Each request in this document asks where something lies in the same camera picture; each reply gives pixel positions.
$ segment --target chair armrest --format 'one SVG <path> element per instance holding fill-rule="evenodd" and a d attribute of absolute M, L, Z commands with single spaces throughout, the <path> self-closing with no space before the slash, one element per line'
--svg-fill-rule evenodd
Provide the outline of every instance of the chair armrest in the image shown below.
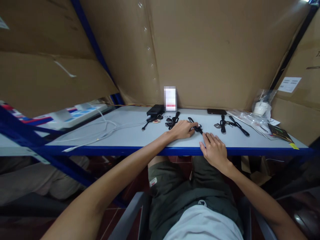
<path fill-rule="evenodd" d="M 246 197 L 243 197 L 239 200 L 237 209 L 239 212 L 239 216 L 242 220 L 243 224 L 243 239 L 251 240 L 252 238 L 252 229 L 251 229 L 251 204 Z"/>
<path fill-rule="evenodd" d="M 267 240 L 277 240 L 276 235 L 274 234 L 273 230 L 270 228 L 264 217 L 256 209 L 254 209 L 254 214 L 264 238 Z"/>
<path fill-rule="evenodd" d="M 148 195 L 144 192 L 137 192 L 108 239 L 127 239 L 140 208 L 142 207 L 142 211 L 144 212 L 144 214 L 141 213 L 141 221 L 143 221 L 145 220 L 143 215 L 148 211 L 149 205 Z"/>

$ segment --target white shelf surface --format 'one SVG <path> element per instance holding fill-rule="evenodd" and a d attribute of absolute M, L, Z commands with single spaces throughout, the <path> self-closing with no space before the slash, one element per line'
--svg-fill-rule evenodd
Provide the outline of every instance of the white shelf surface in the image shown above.
<path fill-rule="evenodd" d="M 30 156 L 29 148 L 19 144 L 0 134 L 0 156 Z"/>
<path fill-rule="evenodd" d="M 120 107 L 106 115 L 105 119 L 113 121 L 118 126 L 126 123 L 142 123 L 147 119 L 146 112 L 150 108 L 147 107 L 138 107 L 138 106 L 124 106 Z M 178 109 L 180 111 L 179 120 L 188 120 L 188 117 L 191 117 L 195 122 L 198 122 L 202 125 L 203 132 L 212 132 L 214 135 L 217 135 L 228 148 L 287 148 L 292 149 L 288 142 L 277 139 L 269 140 L 264 136 L 260 135 L 252 127 L 246 125 L 241 121 L 239 124 L 245 129 L 250 137 L 245 136 L 240 129 L 237 127 L 231 127 L 226 125 L 226 134 L 222 134 L 220 129 L 214 127 L 214 124 L 219 123 L 221 120 L 221 115 L 212 115 L 207 114 L 207 110 L 198 110 L 198 109 Z M 98 142 L 90 144 L 89 146 L 122 146 L 122 147 L 143 147 L 157 137 L 159 137 L 165 131 L 168 131 L 168 128 L 165 126 L 166 118 L 168 116 L 174 117 L 175 112 L 167 111 L 163 114 L 164 119 L 160 123 L 154 124 L 149 123 L 145 131 L 142 131 L 141 128 L 144 124 L 136 127 L 128 127 L 124 129 L 117 130 L 113 132 L 109 137 L 102 139 Z M 92 124 L 93 122 L 102 121 L 102 117 L 92 121 L 91 123 L 86 124 L 85 126 Z M 104 130 L 105 123 L 99 123 L 95 125 L 90 125 L 82 129 L 76 129 L 71 133 L 67 133 L 56 140 L 48 143 L 48 146 L 77 146 L 85 144 L 87 142 L 93 141 L 94 139 L 102 136 L 106 131 Z M 112 124 L 108 124 L 107 131 L 110 131 L 114 128 Z M 61 140 L 68 140 L 83 137 L 95 132 L 101 131 L 101 134 L 91 136 L 88 138 L 82 138 L 72 141 L 59 142 Z M 296 138 L 292 137 L 295 145 L 298 148 L 308 148 L 306 145 L 301 143 Z M 176 140 L 168 145 L 168 147 L 199 147 L 199 142 L 203 142 L 202 135 L 200 133 L 195 133 L 191 138 Z"/>

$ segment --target yellow sticker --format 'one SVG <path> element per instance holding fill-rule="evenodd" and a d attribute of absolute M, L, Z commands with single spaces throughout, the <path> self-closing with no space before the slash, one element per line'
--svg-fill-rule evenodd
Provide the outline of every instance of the yellow sticker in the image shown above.
<path fill-rule="evenodd" d="M 299 150 L 299 148 L 298 148 L 294 143 L 289 143 L 289 145 L 290 145 L 293 149 Z"/>

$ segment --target smartphone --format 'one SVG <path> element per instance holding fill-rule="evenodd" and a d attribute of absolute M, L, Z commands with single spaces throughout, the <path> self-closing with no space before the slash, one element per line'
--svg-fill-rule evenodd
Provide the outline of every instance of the smartphone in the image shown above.
<path fill-rule="evenodd" d="M 219 114 L 219 115 L 227 115 L 226 110 L 223 109 L 207 109 L 208 114 Z"/>

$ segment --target olive green shorts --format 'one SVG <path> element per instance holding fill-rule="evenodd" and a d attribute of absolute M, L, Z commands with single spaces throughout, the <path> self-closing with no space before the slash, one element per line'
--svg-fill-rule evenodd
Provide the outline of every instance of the olive green shorts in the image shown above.
<path fill-rule="evenodd" d="M 193 157 L 192 180 L 186 179 L 179 164 L 156 163 L 148 169 L 152 203 L 149 228 L 151 239 L 163 239 L 189 207 L 205 200 L 207 207 L 232 219 L 243 233 L 231 189 L 221 173 L 203 156 Z"/>

